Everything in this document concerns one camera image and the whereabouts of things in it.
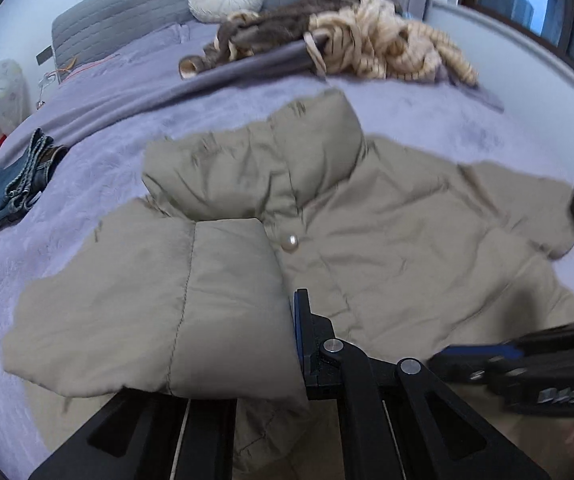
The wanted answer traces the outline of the beige puffer jacket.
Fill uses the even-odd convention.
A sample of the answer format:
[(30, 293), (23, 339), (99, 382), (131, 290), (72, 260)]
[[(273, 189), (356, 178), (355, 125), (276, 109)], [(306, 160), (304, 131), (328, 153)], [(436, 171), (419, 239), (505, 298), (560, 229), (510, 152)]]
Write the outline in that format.
[(330, 403), (308, 403), (291, 295), (368, 356), (424, 360), (574, 322), (552, 267), (572, 188), (365, 136), (345, 95), (149, 143), (147, 193), (22, 292), (2, 366), (48, 439), (124, 387), (238, 401), (238, 479), (339, 479)]

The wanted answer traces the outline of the lavender embossed bed blanket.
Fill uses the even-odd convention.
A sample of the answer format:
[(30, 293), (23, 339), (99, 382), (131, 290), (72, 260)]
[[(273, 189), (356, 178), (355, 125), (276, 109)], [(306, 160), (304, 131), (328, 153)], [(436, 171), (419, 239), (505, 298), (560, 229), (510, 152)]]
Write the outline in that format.
[[(574, 185), (548, 144), (511, 116), (488, 107), (481, 93), (466, 96), (445, 82), (409, 84), (353, 77), (275, 74), (276, 61), (237, 63), (240, 81), (211, 74), (208, 89), (185, 81), (182, 56), (200, 49), (205, 25), (170, 25), (138, 39), (66, 80), (46, 105), (10, 134), (0, 169), (17, 160), (36, 129), (69, 148), (45, 192), (26, 216), (0, 231), (0, 470), (28, 478), (64, 440), (45, 436), (36, 419), (32, 384), (2, 366), (2, 341), (14, 322), (25, 287), (59, 273), (107, 214), (147, 190), (142, 166), (153, 141), (181, 140), (262, 122), (286, 104), (328, 90), (342, 92), (365, 136), (381, 136), (430, 155), (471, 165), (493, 164)], [(553, 263), (574, 294), (574, 248)], [(89, 418), (112, 396), (102, 396)], [(59, 412), (48, 412), (70, 437)]]

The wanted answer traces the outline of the striped cream brown blanket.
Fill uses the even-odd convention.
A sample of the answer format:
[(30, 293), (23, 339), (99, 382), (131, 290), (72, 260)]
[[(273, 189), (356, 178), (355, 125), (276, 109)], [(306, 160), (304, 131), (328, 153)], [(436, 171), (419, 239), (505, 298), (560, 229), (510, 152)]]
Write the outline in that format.
[(366, 79), (434, 81), (441, 70), (474, 88), (478, 75), (445, 33), (405, 18), (394, 0), (298, 0), (260, 13), (239, 11), (202, 55), (179, 63), (182, 78), (303, 41), (316, 73)]

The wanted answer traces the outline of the folded blue jeans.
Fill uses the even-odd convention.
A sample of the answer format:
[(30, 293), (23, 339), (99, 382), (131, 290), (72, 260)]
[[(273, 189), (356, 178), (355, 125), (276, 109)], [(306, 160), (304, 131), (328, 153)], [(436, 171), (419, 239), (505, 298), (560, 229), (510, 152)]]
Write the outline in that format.
[(36, 129), (22, 156), (0, 169), (0, 231), (26, 216), (68, 152), (69, 148)]

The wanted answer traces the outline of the grey quilted headboard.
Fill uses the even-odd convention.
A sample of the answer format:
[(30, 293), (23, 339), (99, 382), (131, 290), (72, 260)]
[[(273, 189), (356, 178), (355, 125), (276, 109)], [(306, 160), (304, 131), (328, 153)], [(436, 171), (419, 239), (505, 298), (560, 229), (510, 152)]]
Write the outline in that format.
[[(275, 9), (296, 0), (263, 0)], [(193, 18), (188, 0), (83, 0), (52, 22), (52, 50), (58, 70), (105, 58), (168, 24)]]

